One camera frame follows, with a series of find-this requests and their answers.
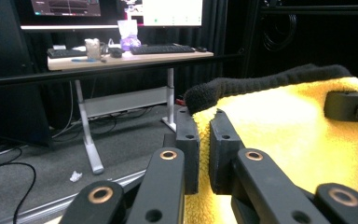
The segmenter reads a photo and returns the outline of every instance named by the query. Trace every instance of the white tissue on floor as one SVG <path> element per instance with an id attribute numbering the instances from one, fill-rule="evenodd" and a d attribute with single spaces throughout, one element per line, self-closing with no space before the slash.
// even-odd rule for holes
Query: white tissue on floor
<path id="1" fill-rule="evenodd" d="M 77 171 L 74 171 L 74 173 L 72 174 L 70 180 L 72 182 L 76 182 L 77 180 L 79 180 L 81 178 L 82 175 L 83 175 L 82 173 L 79 174 Z"/>

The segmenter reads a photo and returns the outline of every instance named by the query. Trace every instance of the black keyboard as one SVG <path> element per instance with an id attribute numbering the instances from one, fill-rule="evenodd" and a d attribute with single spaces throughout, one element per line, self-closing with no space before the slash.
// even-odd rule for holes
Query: black keyboard
<path id="1" fill-rule="evenodd" d="M 87 52 L 76 49 L 48 49 L 48 56 L 50 59 L 72 58 L 87 56 Z"/>
<path id="2" fill-rule="evenodd" d="M 132 54 L 158 54 L 158 53 L 189 53 L 194 52 L 189 46 L 182 45 L 154 45 L 130 47 Z"/>

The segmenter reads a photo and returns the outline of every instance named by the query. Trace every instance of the yellow cloth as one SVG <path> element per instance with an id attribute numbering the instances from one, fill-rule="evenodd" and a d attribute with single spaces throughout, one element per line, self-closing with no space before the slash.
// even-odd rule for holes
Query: yellow cloth
<path id="1" fill-rule="evenodd" d="M 200 192 L 186 196 L 186 224 L 235 223 L 229 196 L 212 193 L 209 121 L 227 113 L 246 147 L 264 150 L 297 186 L 314 192 L 335 182 L 358 190 L 358 122 L 324 117 L 329 91 L 358 91 L 358 78 L 282 86 L 218 100 L 193 115 L 200 134 Z"/>

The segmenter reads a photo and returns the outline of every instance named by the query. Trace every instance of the towel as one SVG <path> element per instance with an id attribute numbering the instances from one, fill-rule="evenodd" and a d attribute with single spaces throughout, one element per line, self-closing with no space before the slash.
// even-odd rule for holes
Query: towel
<path id="1" fill-rule="evenodd" d="M 246 147 L 267 152 L 295 185 L 314 193 L 322 183 L 358 191 L 358 122 L 327 119 L 330 91 L 358 91 L 343 66 L 302 65 L 260 78 L 217 78 L 189 89 L 186 106 L 200 134 L 200 192 L 186 195 L 186 224 L 235 223 L 230 197 L 209 182 L 209 122 L 226 112 Z"/>

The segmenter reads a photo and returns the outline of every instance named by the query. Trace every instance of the white desk leg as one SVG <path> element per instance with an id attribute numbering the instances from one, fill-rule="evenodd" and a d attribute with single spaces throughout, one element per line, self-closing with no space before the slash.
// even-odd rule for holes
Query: white desk leg
<path id="1" fill-rule="evenodd" d="M 89 119 L 87 117 L 86 108 L 84 106 L 83 93 L 81 91 L 80 81 L 75 80 L 77 100 L 79 104 L 81 122 L 84 130 L 84 146 L 86 147 L 87 154 L 89 155 L 89 163 L 91 164 L 92 172 L 95 175 L 103 173 L 103 164 L 98 154 L 97 148 L 94 145 L 94 141 L 91 138 Z"/>
<path id="2" fill-rule="evenodd" d="M 173 86 L 173 68 L 168 69 L 168 84 L 167 84 L 167 107 L 168 117 L 162 118 L 165 124 L 168 125 L 174 132 L 176 132 L 176 124 L 173 122 L 173 110 L 174 110 L 174 86 Z"/>

